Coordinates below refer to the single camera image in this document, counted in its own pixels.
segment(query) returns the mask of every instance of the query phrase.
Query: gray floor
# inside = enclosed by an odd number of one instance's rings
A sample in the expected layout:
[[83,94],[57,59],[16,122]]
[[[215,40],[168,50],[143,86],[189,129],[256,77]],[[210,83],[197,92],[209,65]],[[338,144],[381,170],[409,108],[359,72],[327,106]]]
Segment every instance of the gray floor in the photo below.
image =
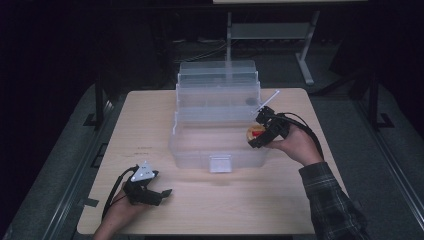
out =
[[[307,63],[316,83],[307,86],[294,58],[299,46],[280,43],[253,51],[257,55],[249,59],[256,62],[262,87],[300,87],[313,92],[339,78],[328,70],[337,46],[313,45]],[[183,59],[208,49],[213,47],[181,43],[176,56]],[[242,54],[235,53],[239,55],[234,54],[233,59],[241,59]],[[203,60],[222,60],[222,56]],[[370,130],[361,112],[366,99],[350,100],[349,87],[347,84],[324,97],[311,97],[348,193],[366,215],[373,239],[424,239],[423,229],[405,200],[378,140],[385,141],[420,199],[424,199],[424,142],[383,87],[380,87],[379,112],[388,114],[395,127],[381,129],[378,134]],[[172,88],[174,82],[169,81],[165,89]],[[113,107],[107,108],[107,121],[99,131],[94,131],[94,127],[83,126],[87,115],[95,112],[94,88],[87,90],[15,216],[9,239],[90,239],[76,232],[84,200],[97,173],[90,165],[93,161],[100,163],[97,151],[102,146],[105,149],[125,96],[122,94],[112,103]],[[143,237],[116,236],[116,239]],[[295,239],[314,239],[314,236],[295,236]]]

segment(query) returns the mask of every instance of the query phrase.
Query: hand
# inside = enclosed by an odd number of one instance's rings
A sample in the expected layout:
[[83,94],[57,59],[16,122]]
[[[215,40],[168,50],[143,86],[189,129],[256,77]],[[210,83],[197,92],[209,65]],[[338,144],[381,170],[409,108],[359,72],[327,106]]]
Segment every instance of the hand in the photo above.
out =
[[289,135],[284,140],[270,142],[265,147],[280,149],[303,166],[324,162],[312,138],[293,124],[290,124]]
[[128,225],[140,213],[150,207],[150,205],[146,204],[132,205],[125,196],[122,187],[119,193],[113,198],[112,205],[99,228],[94,233],[94,240],[111,239],[117,231]]

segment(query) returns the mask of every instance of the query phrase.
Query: sleeve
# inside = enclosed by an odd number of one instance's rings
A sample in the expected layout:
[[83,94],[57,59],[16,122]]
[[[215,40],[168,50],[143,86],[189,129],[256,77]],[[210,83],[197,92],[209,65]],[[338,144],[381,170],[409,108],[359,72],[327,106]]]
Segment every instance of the sleeve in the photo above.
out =
[[299,170],[318,239],[370,239],[364,215],[342,191],[326,162]]

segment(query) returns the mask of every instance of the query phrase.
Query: dark background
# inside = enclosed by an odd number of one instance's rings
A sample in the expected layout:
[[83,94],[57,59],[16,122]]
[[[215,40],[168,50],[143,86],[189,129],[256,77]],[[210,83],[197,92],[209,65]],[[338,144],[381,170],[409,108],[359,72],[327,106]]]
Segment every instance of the dark background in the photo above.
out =
[[[170,40],[225,39],[224,9],[161,9],[170,3],[196,6],[193,2],[0,3],[0,234],[89,86],[100,80],[111,99],[134,89],[159,89],[173,74]],[[198,7],[204,3],[210,1],[196,1]],[[236,20],[255,22],[297,21],[313,9],[293,6],[284,15],[275,8],[266,14],[233,10]],[[348,75],[370,68],[424,136],[421,9],[415,1],[389,0],[359,8],[330,6],[321,9],[314,42],[341,42],[332,70]]]

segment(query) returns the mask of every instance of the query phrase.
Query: clear plastic container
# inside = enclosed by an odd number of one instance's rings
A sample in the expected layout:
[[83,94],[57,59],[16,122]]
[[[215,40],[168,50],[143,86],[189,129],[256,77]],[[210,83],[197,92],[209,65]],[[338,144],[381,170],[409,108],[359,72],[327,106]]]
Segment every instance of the clear plastic container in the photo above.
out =
[[252,149],[260,83],[253,61],[182,63],[170,150],[180,168],[231,172],[260,167],[265,149]]

